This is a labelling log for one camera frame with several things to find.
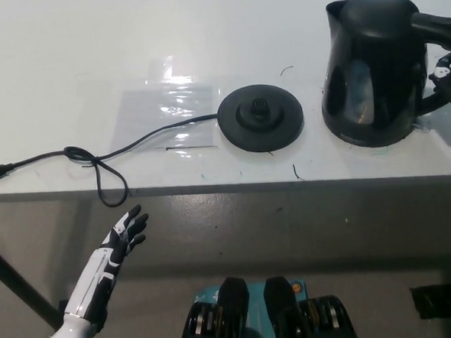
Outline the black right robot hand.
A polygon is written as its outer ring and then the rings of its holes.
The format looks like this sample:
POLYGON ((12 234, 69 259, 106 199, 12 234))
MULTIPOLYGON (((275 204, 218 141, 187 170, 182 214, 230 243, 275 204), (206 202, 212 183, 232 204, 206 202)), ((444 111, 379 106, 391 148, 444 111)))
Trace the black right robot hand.
POLYGON ((434 84, 434 91, 451 104, 451 53, 442 56, 428 76, 434 84))

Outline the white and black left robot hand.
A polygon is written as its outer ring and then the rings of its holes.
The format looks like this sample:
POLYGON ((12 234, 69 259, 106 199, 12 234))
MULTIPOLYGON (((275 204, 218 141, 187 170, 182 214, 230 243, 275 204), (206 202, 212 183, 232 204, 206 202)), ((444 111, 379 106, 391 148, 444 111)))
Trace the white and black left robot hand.
POLYGON ((125 257, 145 240, 149 215, 136 205, 110 229, 102 244, 92 252, 67 303, 65 313, 96 326, 105 312, 125 257))

